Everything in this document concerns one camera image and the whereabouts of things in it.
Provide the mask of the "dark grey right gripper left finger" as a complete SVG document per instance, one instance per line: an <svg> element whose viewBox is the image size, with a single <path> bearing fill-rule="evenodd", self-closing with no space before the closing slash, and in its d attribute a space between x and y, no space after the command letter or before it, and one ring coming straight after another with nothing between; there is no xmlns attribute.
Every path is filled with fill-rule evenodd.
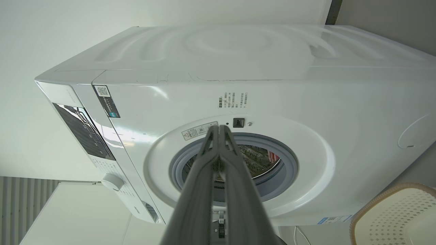
<svg viewBox="0 0 436 245"><path fill-rule="evenodd" d="M187 176L162 245L209 245L213 189L219 170L219 127L209 129Z"/></svg>

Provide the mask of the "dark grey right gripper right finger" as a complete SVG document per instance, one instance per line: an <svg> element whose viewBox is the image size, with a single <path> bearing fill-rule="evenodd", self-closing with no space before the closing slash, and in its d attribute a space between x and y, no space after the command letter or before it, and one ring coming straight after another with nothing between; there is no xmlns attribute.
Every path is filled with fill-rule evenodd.
<svg viewBox="0 0 436 245"><path fill-rule="evenodd" d="M220 160L225 175L227 244L282 245L274 232L249 169L229 127L220 126Z"/></svg>

